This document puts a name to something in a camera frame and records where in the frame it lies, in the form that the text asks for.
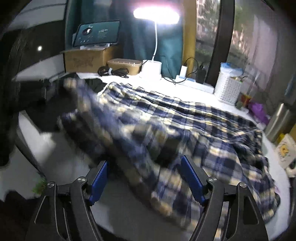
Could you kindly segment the blue yellow plaid pants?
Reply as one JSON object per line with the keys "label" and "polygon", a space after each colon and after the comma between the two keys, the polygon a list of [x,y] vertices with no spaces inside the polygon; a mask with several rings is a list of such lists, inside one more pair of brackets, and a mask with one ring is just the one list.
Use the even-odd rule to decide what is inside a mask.
{"label": "blue yellow plaid pants", "polygon": [[130,84],[96,94],[68,78],[64,87],[76,108],[59,126],[72,144],[93,162],[109,154],[140,200],[175,225],[193,230],[202,211],[181,174],[184,155],[223,183],[246,183],[263,220],[274,217],[280,197],[252,121]]}

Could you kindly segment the white cartoon mug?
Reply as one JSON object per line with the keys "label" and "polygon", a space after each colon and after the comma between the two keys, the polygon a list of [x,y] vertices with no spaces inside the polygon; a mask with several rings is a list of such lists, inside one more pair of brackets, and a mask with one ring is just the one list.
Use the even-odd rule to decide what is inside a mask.
{"label": "white cartoon mug", "polygon": [[279,164],[289,178],[295,178],[295,140],[290,134],[285,134],[275,151],[279,157]]}

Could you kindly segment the purple plastic bag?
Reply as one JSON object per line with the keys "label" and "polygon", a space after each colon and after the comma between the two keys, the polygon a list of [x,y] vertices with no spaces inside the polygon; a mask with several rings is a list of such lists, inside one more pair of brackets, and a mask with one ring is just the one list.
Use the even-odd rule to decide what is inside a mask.
{"label": "purple plastic bag", "polygon": [[255,116],[260,123],[264,123],[265,125],[268,125],[269,118],[267,117],[263,104],[260,104],[258,102],[250,102],[248,104],[248,109],[251,115]]}

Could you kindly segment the small orange jar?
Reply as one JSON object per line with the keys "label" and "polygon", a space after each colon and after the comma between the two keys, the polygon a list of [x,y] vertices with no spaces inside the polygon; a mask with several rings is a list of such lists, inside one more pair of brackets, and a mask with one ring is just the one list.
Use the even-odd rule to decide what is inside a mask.
{"label": "small orange jar", "polygon": [[250,100],[252,99],[251,96],[247,95],[247,94],[242,94],[241,95],[241,102],[242,102],[242,107],[246,107],[248,106]]}

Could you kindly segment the black folded garment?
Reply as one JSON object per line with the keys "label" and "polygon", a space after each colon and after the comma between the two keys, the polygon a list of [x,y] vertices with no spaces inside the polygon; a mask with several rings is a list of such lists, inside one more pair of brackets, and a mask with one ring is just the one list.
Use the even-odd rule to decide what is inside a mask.
{"label": "black folded garment", "polygon": [[75,110],[71,93],[64,88],[64,80],[55,82],[55,90],[49,100],[34,103],[26,113],[40,132],[59,132],[58,117]]}

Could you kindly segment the white power strip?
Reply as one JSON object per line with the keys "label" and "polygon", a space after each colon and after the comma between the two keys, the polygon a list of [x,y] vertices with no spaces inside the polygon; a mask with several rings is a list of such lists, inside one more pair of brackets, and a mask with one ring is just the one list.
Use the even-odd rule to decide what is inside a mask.
{"label": "white power strip", "polygon": [[185,87],[201,90],[201,91],[207,92],[209,94],[214,93],[214,87],[213,86],[211,86],[211,85],[209,85],[207,83],[203,83],[203,84],[198,83],[192,78],[182,78],[182,77],[177,75],[174,81],[175,81],[176,84],[180,84],[180,85],[185,86]]}

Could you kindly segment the stainless steel tumbler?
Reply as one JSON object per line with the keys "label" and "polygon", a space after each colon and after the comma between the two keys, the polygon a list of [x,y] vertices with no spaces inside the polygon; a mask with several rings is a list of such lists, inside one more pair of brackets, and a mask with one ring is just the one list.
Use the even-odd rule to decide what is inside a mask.
{"label": "stainless steel tumbler", "polygon": [[267,139],[275,143],[281,133],[289,133],[295,124],[295,110],[288,104],[281,102],[271,117],[264,133]]}

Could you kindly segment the white perforated basket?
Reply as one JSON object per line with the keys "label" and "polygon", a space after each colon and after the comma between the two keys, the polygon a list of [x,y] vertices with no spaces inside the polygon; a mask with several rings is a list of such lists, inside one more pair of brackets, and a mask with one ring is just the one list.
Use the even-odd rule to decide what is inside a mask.
{"label": "white perforated basket", "polygon": [[241,85],[240,77],[231,77],[229,73],[220,71],[214,95],[220,102],[234,106],[240,95]]}

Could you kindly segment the black power adapter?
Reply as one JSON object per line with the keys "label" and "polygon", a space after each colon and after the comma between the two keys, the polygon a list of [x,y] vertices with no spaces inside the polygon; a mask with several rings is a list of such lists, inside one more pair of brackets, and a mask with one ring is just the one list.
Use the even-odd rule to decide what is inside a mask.
{"label": "black power adapter", "polygon": [[198,69],[196,73],[196,82],[203,84],[205,82],[207,71],[205,68]]}

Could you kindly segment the white charger plug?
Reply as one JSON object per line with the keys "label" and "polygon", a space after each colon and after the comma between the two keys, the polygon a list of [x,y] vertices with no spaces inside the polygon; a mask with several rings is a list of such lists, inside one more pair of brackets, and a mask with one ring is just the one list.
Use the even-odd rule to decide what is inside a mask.
{"label": "white charger plug", "polygon": [[185,78],[187,74],[187,66],[182,65],[180,69],[180,77]]}

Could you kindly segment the tan oval lidded container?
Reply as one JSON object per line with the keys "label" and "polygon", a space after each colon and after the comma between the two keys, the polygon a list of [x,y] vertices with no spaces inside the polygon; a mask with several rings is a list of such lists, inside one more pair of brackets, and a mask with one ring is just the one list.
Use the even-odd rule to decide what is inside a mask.
{"label": "tan oval lidded container", "polygon": [[142,61],[116,58],[107,61],[107,66],[113,70],[125,68],[129,75],[137,75],[140,73]]}

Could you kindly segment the white desk lamp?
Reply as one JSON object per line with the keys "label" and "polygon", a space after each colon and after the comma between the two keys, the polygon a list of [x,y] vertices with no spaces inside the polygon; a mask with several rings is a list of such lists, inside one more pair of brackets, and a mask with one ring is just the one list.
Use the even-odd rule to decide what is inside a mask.
{"label": "white desk lamp", "polygon": [[147,20],[154,23],[155,45],[151,59],[142,63],[141,75],[161,79],[162,63],[155,60],[158,50],[158,25],[175,25],[179,22],[180,14],[175,8],[164,4],[142,4],[133,11],[136,19]]}

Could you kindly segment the brown cardboard box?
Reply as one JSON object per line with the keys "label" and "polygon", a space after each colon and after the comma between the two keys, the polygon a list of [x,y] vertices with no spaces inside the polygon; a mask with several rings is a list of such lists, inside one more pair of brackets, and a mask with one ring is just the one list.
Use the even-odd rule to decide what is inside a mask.
{"label": "brown cardboard box", "polygon": [[72,49],[63,51],[65,71],[68,73],[96,73],[102,66],[112,59],[122,57],[122,47],[120,45],[92,48],[92,49]]}

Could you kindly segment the teal curtain left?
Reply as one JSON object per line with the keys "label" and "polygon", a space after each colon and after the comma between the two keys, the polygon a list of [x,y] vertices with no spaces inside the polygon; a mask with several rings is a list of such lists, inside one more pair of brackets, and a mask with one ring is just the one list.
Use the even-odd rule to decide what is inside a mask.
{"label": "teal curtain left", "polygon": [[154,52],[154,23],[136,19],[133,11],[142,4],[172,6],[180,14],[175,25],[158,25],[156,61],[162,62],[162,75],[175,78],[183,57],[183,3],[182,1],[68,1],[66,11],[65,48],[72,48],[73,34],[79,25],[119,20],[118,43],[125,59],[151,59]]}

